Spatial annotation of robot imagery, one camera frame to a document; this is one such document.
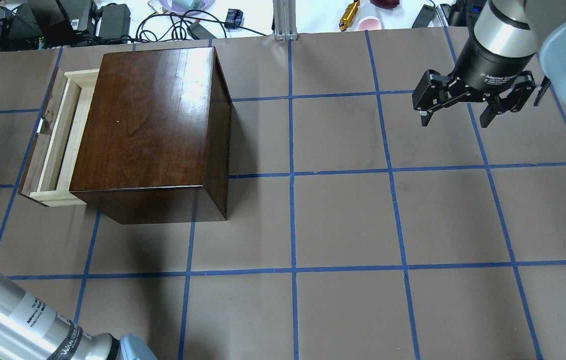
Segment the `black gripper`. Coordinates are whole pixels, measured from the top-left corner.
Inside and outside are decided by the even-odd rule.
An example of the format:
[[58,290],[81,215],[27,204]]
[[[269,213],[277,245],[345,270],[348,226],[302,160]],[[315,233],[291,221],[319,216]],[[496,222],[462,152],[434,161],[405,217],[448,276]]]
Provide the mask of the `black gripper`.
[[[476,38],[468,38],[450,76],[429,69],[415,87],[412,105],[420,114],[421,126],[428,126],[434,112],[458,103],[466,92],[483,94],[488,104],[479,118],[481,128],[487,128],[503,113],[519,112],[536,88],[532,71],[523,71],[530,59],[531,55],[494,54]],[[512,84],[507,96],[500,98],[498,94]]]

